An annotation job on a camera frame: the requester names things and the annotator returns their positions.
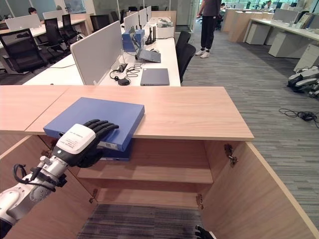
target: desk divider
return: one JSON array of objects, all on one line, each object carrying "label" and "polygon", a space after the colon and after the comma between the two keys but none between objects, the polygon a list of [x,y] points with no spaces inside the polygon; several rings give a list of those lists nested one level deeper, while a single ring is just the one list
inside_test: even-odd
[{"label": "desk divider", "polygon": [[147,9],[144,8],[144,9],[140,10],[139,15],[140,15],[140,25],[142,27],[144,27],[148,21]]},{"label": "desk divider", "polygon": [[43,13],[44,19],[57,18],[58,21],[62,21],[63,10],[47,11]]},{"label": "desk divider", "polygon": [[6,19],[10,31],[18,31],[27,28],[38,28],[41,26],[38,15],[20,16],[15,18]]},{"label": "desk divider", "polygon": [[121,54],[122,34],[116,21],[71,45],[84,85],[97,85]]},{"label": "desk divider", "polygon": [[138,26],[138,29],[140,28],[138,11],[133,13],[132,15],[124,17],[125,31],[129,31],[131,27],[134,27],[134,29],[136,29],[136,26]]}]

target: laptop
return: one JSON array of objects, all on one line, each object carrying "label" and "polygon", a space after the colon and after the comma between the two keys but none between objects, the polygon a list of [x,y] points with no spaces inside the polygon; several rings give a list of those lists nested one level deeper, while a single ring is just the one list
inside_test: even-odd
[{"label": "laptop", "polygon": [[167,68],[144,68],[141,86],[169,86]]},{"label": "laptop", "polygon": [[134,45],[134,48],[135,48],[135,51],[136,51],[137,59],[160,63],[160,53],[155,52],[155,51],[143,50],[141,48],[140,44],[135,39],[135,30],[134,30],[133,27],[129,31],[129,34],[130,34],[130,38],[131,38],[131,40],[133,42],[133,45]]}]

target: label on robotic hand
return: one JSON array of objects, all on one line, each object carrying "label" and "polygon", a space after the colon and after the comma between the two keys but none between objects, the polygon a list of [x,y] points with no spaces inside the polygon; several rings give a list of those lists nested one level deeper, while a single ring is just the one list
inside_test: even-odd
[{"label": "label on robotic hand", "polygon": [[57,142],[56,146],[71,154],[82,152],[95,139],[95,132],[76,123]]}]

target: blue binder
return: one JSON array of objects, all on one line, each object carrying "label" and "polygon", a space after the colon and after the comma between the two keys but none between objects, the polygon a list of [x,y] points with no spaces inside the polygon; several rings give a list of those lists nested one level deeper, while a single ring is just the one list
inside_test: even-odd
[{"label": "blue binder", "polygon": [[59,138],[60,133],[65,133],[75,123],[84,124],[93,119],[108,120],[117,124],[119,128],[102,139],[99,146],[123,152],[139,126],[144,112],[144,105],[80,98],[43,129],[48,136]]}]

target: door hinge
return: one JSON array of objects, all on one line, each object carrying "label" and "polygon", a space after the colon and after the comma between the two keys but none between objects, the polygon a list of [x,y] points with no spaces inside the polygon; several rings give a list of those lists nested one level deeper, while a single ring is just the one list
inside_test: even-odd
[{"label": "door hinge", "polygon": [[196,202],[197,202],[198,207],[203,210],[204,204],[203,204],[203,195],[202,194],[197,194]]},{"label": "door hinge", "polygon": [[230,160],[230,166],[234,167],[235,164],[238,162],[238,159],[237,157],[233,156],[233,146],[231,146],[230,144],[225,144],[224,150],[227,158]]},{"label": "door hinge", "polygon": [[93,199],[95,199],[97,194],[98,194],[98,190],[95,188],[92,193],[92,198],[89,199],[89,203],[93,203]]}]

